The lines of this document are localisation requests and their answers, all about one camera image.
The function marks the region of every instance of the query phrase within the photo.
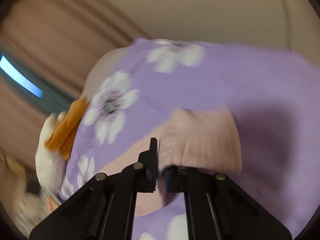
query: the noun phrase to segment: white flower print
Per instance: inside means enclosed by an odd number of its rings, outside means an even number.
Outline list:
[[[186,240],[188,239],[188,226],[186,214],[175,216],[169,225],[167,240]],[[156,240],[151,234],[143,233],[139,240]]]
[[[64,177],[63,184],[61,187],[61,194],[66,199],[70,198],[75,193],[75,188],[72,183],[70,183],[67,179],[67,176]]]
[[[155,72],[172,73],[177,63],[198,67],[204,59],[205,48],[188,41],[156,40],[162,46],[147,54],[147,62],[157,62]]]
[[[84,124],[95,124],[95,135],[102,145],[116,140],[117,134],[125,124],[123,109],[132,106],[139,94],[139,89],[129,90],[131,79],[128,73],[115,72],[101,85],[93,97],[91,106],[84,116]]]
[[[87,156],[80,157],[78,167],[81,174],[78,175],[78,188],[81,188],[94,176],[94,164],[95,161],[93,156],[91,157],[90,162]]]

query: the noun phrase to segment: plush toy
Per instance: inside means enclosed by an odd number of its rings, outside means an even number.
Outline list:
[[[66,115],[65,112],[62,112],[57,118],[55,114],[51,114],[45,120],[40,133],[39,145],[36,152],[36,174],[40,186],[48,191],[57,191],[61,186],[66,171],[66,161],[60,155],[59,149],[51,151],[44,144],[52,136],[58,125],[65,119]]]
[[[57,191],[65,175],[79,123],[88,107],[86,98],[74,101],[68,113],[51,114],[42,127],[36,152],[36,174],[42,189]]]

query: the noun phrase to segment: window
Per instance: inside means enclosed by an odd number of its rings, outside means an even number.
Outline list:
[[[37,97],[41,98],[43,91],[36,87],[31,81],[29,81],[24,75],[22,75],[5,56],[0,59],[0,68],[15,82],[23,86],[26,90],[30,91]]]
[[[67,111],[74,98],[0,51],[0,76],[24,100],[45,114]]]

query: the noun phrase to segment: metal screw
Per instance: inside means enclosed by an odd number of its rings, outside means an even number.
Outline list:
[[[97,181],[101,181],[101,180],[104,180],[106,178],[106,175],[104,173],[98,173],[94,178]]]
[[[223,174],[223,173],[218,172],[218,173],[216,174],[216,179],[217,179],[217,180],[225,180],[225,179],[226,179],[226,175]]]
[[[143,168],[143,164],[142,163],[135,163],[133,165],[133,167],[136,169],[136,170],[139,170],[139,169],[142,169]]]

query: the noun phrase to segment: white fur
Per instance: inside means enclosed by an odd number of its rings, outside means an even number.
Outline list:
[[[40,133],[36,152],[36,174],[41,187],[48,191],[57,191],[60,188],[66,172],[66,161],[58,150],[51,152],[44,147],[44,142],[50,138],[65,116],[65,112],[62,112],[58,118],[51,114],[45,120]]]

